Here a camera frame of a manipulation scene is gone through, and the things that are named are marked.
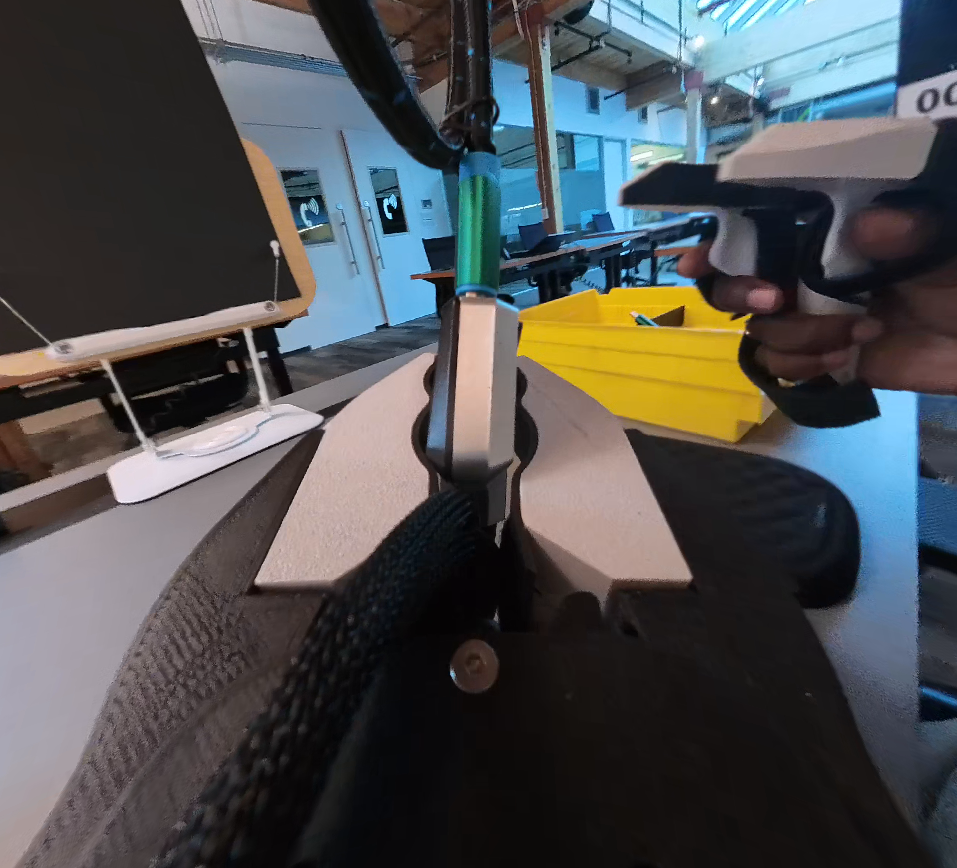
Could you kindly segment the black mesh cushion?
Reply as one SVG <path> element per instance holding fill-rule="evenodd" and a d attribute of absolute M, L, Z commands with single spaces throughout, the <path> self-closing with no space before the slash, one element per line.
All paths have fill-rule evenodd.
<path fill-rule="evenodd" d="M 762 551 L 806 610 L 850 600 L 860 567 L 855 509 L 827 479 L 767 455 L 627 429 L 666 518 L 716 562 L 719 545 Z"/>

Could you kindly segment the door window with phone icon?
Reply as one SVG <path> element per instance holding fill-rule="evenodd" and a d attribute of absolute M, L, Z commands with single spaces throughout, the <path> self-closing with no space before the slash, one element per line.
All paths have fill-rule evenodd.
<path fill-rule="evenodd" d="M 382 235 L 389 237 L 409 233 L 397 170 L 370 167 L 368 174 Z"/>
<path fill-rule="evenodd" d="M 281 168 L 280 177 L 295 228 L 304 245 L 335 242 L 317 169 Z"/>

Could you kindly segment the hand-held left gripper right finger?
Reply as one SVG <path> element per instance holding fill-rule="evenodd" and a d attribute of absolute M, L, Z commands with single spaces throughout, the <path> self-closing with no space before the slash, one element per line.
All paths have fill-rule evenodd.
<path fill-rule="evenodd" d="M 685 590 L 692 573 L 619 420 L 541 364 L 517 361 L 511 462 L 497 481 L 506 512 L 498 615 L 509 631 L 551 622 L 588 593 Z"/>

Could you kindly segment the yellow plastic bin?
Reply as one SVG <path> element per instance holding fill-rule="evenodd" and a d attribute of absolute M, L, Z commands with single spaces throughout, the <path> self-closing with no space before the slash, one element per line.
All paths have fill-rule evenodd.
<path fill-rule="evenodd" d="M 589 290 L 520 312 L 519 354 L 617 417 L 736 443 L 775 411 L 742 372 L 746 320 L 696 288 Z"/>

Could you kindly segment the person's right hand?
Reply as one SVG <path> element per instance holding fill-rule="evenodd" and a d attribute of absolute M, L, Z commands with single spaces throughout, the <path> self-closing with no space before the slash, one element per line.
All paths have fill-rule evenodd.
<path fill-rule="evenodd" d="M 715 274 L 710 249 L 700 243 L 679 260 L 677 272 L 711 277 L 717 309 L 750 318 L 756 362 L 771 376 L 797 383 L 856 361 L 857 376 L 871 388 L 955 395 L 955 261 L 875 291 L 864 315 L 814 316 L 785 313 L 784 293 L 769 282 Z"/>

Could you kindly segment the black board with wooden rim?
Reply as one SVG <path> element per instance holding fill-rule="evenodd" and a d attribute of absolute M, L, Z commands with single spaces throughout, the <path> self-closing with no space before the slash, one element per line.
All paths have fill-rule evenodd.
<path fill-rule="evenodd" d="M 2 388 L 307 312 L 180 0 L 2 0 Z"/>

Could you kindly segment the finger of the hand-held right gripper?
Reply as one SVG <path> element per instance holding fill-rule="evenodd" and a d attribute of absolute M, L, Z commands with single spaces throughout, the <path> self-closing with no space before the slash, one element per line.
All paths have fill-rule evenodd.
<path fill-rule="evenodd" d="M 829 196 L 794 177 L 721 178 L 716 165 L 665 162 L 621 186 L 618 204 L 649 211 L 707 212 L 785 210 L 796 216 L 831 216 Z"/>
<path fill-rule="evenodd" d="M 916 177 L 938 135 L 923 118 L 858 118 L 769 126 L 725 157 L 718 181 L 790 186 L 805 180 Z"/>

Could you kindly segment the long wooden office desk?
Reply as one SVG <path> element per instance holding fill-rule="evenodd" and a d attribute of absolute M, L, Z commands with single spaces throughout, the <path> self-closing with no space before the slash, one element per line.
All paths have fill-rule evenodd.
<path fill-rule="evenodd" d="M 502 285 L 529 280 L 539 302 L 566 295 L 566 286 L 599 268 L 604 275 L 601 293 L 631 282 L 655 286 L 661 260 L 681 253 L 683 240 L 700 237 L 712 228 L 713 216 L 690 213 L 640 224 L 628 231 L 587 234 L 577 240 L 544 243 L 531 253 L 507 257 L 499 263 Z"/>

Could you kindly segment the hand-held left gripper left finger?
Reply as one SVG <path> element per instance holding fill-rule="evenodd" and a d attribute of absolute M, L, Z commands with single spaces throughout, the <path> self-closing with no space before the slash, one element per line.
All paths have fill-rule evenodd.
<path fill-rule="evenodd" d="M 262 591 L 339 586 L 430 495 L 413 445 L 428 402 L 423 352 L 329 422 L 257 573 Z"/>

